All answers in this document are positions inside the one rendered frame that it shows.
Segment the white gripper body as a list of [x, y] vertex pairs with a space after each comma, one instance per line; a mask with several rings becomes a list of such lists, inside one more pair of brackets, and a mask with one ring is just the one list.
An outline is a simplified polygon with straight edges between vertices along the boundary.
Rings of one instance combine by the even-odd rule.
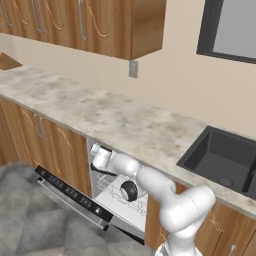
[[112, 154], [112, 151], [103, 145], [95, 143], [92, 145], [90, 149], [90, 154], [93, 156], [99, 155], [99, 156], [109, 157]]

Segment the dishwasher body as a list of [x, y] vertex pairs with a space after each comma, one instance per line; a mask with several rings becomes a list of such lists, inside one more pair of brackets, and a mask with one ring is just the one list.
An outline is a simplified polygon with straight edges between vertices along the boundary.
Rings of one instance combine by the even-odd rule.
[[141, 230], [145, 232], [147, 209], [146, 209], [146, 215], [144, 217], [141, 217], [138, 213], [136, 213], [132, 209], [122, 205], [117, 200], [112, 199], [107, 193], [102, 192], [98, 188], [98, 184], [97, 184], [98, 174], [102, 174], [102, 173], [91, 170], [90, 176], [91, 176], [93, 200], [99, 201], [106, 207], [109, 207], [115, 210], [118, 215], [121, 215], [123, 218], [130, 221], [132, 224], [136, 225], [137, 227], [139, 227]]

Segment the wooden base cupboard door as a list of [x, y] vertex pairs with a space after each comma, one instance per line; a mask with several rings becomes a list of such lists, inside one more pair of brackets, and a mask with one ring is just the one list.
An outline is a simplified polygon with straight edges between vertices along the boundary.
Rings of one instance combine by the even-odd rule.
[[216, 195], [216, 204], [197, 232], [195, 245], [203, 256], [256, 256], [256, 200], [214, 182], [204, 182]]
[[26, 144], [17, 105], [3, 97], [0, 97], [0, 135], [12, 163], [38, 165]]
[[44, 129], [48, 138], [44, 141], [46, 169], [81, 193], [91, 196], [85, 138], [46, 118]]

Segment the dishwasher door with black panel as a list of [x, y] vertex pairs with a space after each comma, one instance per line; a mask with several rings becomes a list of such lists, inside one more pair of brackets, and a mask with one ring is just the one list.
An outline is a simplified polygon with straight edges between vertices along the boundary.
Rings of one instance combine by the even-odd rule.
[[94, 217], [100, 217], [103, 220], [105, 220], [109, 224], [109, 227], [114, 226], [122, 233], [126, 234], [127, 236], [137, 241], [138, 243], [142, 245], [145, 244], [145, 232], [136, 225], [132, 224], [130, 221], [123, 218], [121, 215], [118, 215], [115, 210], [106, 207], [99, 201], [92, 200], [88, 196], [82, 194], [78, 190], [66, 184], [64, 181], [50, 174], [48, 171], [46, 171], [40, 166], [38, 166], [35, 169], [35, 172], [39, 175], [39, 177], [45, 179], [47, 182], [49, 182], [59, 191], [64, 193], [66, 196], [73, 199], [82, 207], [89, 210]]

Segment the black kitchen sink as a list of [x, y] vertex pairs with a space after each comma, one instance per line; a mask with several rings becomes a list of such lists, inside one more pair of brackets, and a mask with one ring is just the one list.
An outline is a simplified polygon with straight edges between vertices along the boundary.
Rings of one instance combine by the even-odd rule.
[[176, 165], [256, 200], [256, 140], [207, 126]]

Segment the dark framed window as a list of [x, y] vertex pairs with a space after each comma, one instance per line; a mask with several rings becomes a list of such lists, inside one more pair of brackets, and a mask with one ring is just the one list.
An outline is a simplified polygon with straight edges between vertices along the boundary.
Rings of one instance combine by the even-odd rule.
[[205, 0], [197, 53], [256, 64], [256, 0]]

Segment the grey wall socket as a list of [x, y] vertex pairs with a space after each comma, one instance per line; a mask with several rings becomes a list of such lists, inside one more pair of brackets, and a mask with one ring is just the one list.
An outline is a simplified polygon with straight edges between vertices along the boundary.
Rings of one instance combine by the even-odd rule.
[[129, 62], [129, 76], [132, 78], [138, 77], [138, 62], [131, 60]]

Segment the wooden wall cupboard door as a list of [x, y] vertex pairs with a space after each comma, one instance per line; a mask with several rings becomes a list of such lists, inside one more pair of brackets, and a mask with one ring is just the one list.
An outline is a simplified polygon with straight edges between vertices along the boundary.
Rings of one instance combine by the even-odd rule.
[[55, 45], [72, 47], [74, 39], [73, 0], [41, 0], [41, 8], [47, 33], [43, 33], [41, 25], [41, 40]]
[[35, 26], [31, 0], [6, 0], [6, 9], [12, 35], [36, 39], [38, 31]]
[[129, 60], [132, 41], [132, 0], [84, 0], [82, 17], [86, 41], [80, 37], [84, 51]]

